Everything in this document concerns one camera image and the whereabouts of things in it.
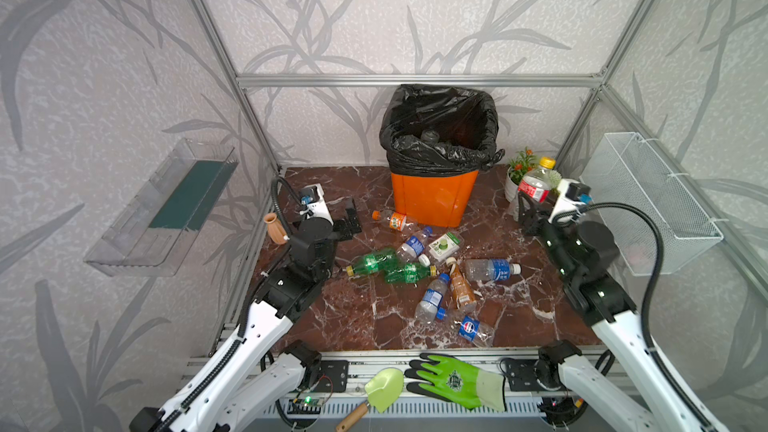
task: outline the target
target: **black metal plate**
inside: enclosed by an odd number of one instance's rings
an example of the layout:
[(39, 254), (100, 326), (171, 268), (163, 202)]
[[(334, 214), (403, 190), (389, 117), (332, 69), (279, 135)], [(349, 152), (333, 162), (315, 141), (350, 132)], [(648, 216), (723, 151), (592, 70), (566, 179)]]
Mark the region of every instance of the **black metal plate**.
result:
[(546, 391), (534, 371), (537, 359), (507, 359), (507, 386), (512, 392)]
[[(325, 374), (333, 382), (333, 392), (346, 391), (346, 380), (350, 375), (350, 362), (348, 360), (321, 360), (320, 376)], [(315, 392), (331, 392), (331, 384), (322, 379)]]

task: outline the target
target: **green plastic bottle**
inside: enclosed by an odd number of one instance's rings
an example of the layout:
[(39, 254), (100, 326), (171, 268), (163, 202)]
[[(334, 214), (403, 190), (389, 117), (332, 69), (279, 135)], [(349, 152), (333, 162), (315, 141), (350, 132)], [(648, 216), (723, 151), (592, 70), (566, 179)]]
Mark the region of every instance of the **green plastic bottle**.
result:
[(387, 284), (415, 284), (423, 278), (437, 276), (437, 267), (421, 264), (396, 264), (384, 274)]
[(377, 252), (365, 254), (352, 265), (347, 265), (346, 274), (350, 277), (359, 277), (362, 275), (375, 274), (384, 270), (386, 266), (397, 264), (395, 249), (392, 247), (383, 248)]

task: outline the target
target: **small vase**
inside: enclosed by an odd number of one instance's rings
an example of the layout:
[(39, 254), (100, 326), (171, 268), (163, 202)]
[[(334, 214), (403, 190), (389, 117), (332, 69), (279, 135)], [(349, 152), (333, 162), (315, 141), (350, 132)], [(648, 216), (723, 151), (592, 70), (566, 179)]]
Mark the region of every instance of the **small vase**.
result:
[(512, 179), (509, 177), (509, 174), (505, 175), (506, 180), (504, 181), (504, 197), (507, 198), (511, 203), (516, 203), (518, 200), (518, 184), (515, 184)]
[(272, 242), (277, 245), (283, 245), (288, 242), (286, 230), (283, 228), (283, 224), (277, 220), (277, 214), (270, 212), (264, 216), (264, 223), (266, 224), (266, 231), (270, 234)]

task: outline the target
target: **marble floor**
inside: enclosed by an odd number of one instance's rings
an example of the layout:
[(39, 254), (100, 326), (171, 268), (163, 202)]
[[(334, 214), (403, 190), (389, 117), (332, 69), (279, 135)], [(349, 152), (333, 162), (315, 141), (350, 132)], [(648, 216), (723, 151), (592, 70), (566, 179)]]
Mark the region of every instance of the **marble floor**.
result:
[[(343, 266), (372, 250), (398, 246), (407, 238), (371, 219), (373, 210), (394, 208), (386, 167), (289, 168), (286, 178), (296, 189), (322, 184), (335, 217), (343, 216), (342, 198), (355, 198), (363, 232), (339, 244), (336, 258)], [(476, 317), (494, 327), (495, 347), (541, 346), (555, 339), (598, 344), (592, 331), (571, 311), (542, 246), (523, 236), (512, 216), (505, 215), (508, 202), (503, 179), (503, 166), (480, 172), (458, 227), (467, 246), (456, 256), (507, 258), (521, 264), (522, 273), (505, 282), (474, 283), (480, 301)], [(281, 199), (287, 204), (286, 194)], [(287, 217), (292, 220), (293, 214)], [(436, 234), (444, 230), (435, 228)], [(277, 246), (267, 237), (252, 280), (260, 280), (259, 272), (276, 252)], [(387, 284), (378, 276), (350, 279), (344, 271), (334, 271), (322, 295), (275, 349), (296, 339), (320, 351), (473, 347), (442, 322), (424, 325), (414, 320), (428, 283), (425, 279), (418, 284)]]

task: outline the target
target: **black garbage bag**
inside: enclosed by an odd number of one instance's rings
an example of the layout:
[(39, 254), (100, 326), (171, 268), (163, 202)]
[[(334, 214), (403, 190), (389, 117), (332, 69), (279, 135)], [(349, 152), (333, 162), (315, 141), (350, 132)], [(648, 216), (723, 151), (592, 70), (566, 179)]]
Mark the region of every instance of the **black garbage bag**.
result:
[[(420, 139), (427, 130), (439, 134), (437, 143)], [(496, 105), (486, 92), (411, 84), (392, 96), (379, 142), (395, 174), (450, 177), (488, 170), (501, 160), (497, 133)]]

